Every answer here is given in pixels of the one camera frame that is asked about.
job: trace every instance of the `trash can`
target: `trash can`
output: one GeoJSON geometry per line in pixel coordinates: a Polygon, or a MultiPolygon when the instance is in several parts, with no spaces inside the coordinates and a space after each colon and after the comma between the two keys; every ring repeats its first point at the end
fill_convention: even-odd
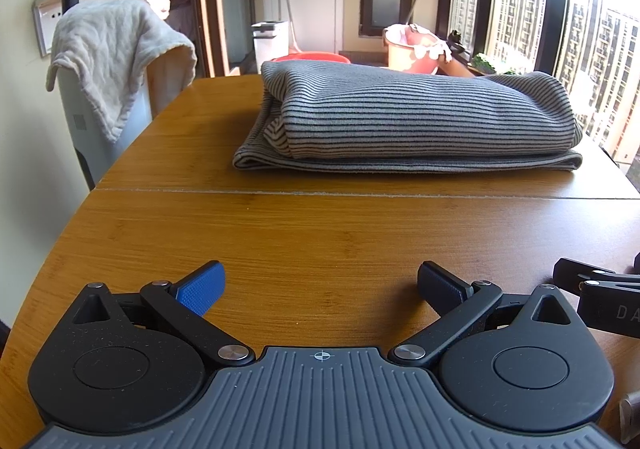
{"type": "Polygon", "coordinates": [[[420,74],[434,74],[438,71],[438,57],[440,38],[430,30],[420,25],[388,26],[384,31],[385,42],[388,45],[388,66],[391,70],[420,74]],[[437,54],[430,57],[433,48],[437,54]]]}
{"type": "Polygon", "coordinates": [[[255,63],[262,64],[289,53],[289,22],[260,22],[251,26],[254,33],[255,63]]]}

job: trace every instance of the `table seam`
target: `table seam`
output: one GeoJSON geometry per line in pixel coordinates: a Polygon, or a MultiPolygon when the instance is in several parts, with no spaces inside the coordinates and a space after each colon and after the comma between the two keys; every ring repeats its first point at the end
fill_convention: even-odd
{"type": "Polygon", "coordinates": [[[452,198],[460,200],[603,200],[603,201],[640,201],[636,198],[600,198],[580,196],[525,196],[525,195],[448,195],[448,194],[402,194],[402,193],[349,193],[334,191],[279,191],[250,189],[185,189],[185,188],[131,188],[131,187],[97,187],[94,191],[105,192],[152,192],[172,194],[230,194],[230,195],[264,195],[264,196],[334,196],[342,198],[417,198],[437,199],[452,198]]]}

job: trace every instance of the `striped cloth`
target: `striped cloth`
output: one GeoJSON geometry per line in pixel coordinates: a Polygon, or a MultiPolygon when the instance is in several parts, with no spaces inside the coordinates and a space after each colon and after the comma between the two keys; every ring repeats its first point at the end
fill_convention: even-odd
{"type": "Polygon", "coordinates": [[[458,78],[323,61],[265,62],[238,169],[577,169],[582,133],[553,77],[458,78]]]}

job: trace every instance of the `apartment building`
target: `apartment building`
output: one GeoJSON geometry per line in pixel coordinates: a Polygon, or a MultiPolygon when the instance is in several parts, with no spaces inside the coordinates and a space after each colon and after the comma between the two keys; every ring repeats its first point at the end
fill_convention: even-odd
{"type": "Polygon", "coordinates": [[[571,0],[558,78],[585,132],[626,172],[640,147],[640,20],[606,0],[571,0]]]}
{"type": "Polygon", "coordinates": [[[487,54],[519,71],[533,71],[546,0],[495,0],[487,54]]]}
{"type": "Polygon", "coordinates": [[[462,46],[469,51],[473,48],[477,2],[478,0],[451,1],[449,26],[455,28],[462,35],[460,40],[462,46]]]}

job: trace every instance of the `black circular joint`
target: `black circular joint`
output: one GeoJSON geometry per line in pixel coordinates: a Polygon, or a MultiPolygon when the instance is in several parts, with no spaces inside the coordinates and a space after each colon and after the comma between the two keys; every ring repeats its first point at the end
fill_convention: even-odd
{"type": "Polygon", "coordinates": [[[524,320],[472,335],[442,356],[440,384],[471,416],[510,431],[556,432],[597,421],[613,374],[582,328],[524,320]]]}
{"type": "Polygon", "coordinates": [[[193,347],[112,322],[61,330],[38,353],[29,389],[46,422],[86,433],[136,431],[171,417],[201,390],[206,373],[193,347]]]}
{"type": "Polygon", "coordinates": [[[569,374],[560,355],[532,346],[504,350],[494,359],[494,370],[503,381],[524,389],[552,387],[569,374]]]}
{"type": "Polygon", "coordinates": [[[149,369],[147,356],[131,348],[108,346],[84,353],[74,365],[83,384],[97,389],[118,389],[139,381],[149,369]]]}

